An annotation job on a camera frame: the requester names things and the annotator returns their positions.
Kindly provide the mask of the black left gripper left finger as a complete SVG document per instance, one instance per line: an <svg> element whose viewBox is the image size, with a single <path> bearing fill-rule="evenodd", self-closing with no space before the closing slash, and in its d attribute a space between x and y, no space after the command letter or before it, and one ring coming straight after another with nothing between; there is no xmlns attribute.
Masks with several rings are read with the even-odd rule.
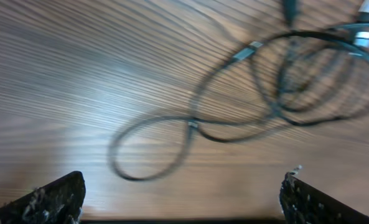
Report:
<svg viewBox="0 0 369 224"><path fill-rule="evenodd" d="M0 207L0 224L79 223L86 194L80 171L73 171Z"/></svg>

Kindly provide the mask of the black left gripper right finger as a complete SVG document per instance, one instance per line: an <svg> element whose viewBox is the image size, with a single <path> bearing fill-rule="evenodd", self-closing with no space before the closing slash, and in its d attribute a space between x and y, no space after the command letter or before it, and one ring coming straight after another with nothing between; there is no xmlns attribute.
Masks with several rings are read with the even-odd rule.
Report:
<svg viewBox="0 0 369 224"><path fill-rule="evenodd" d="M369 224L366 216L297 178L299 165L281 182L279 203L290 224Z"/></svg>

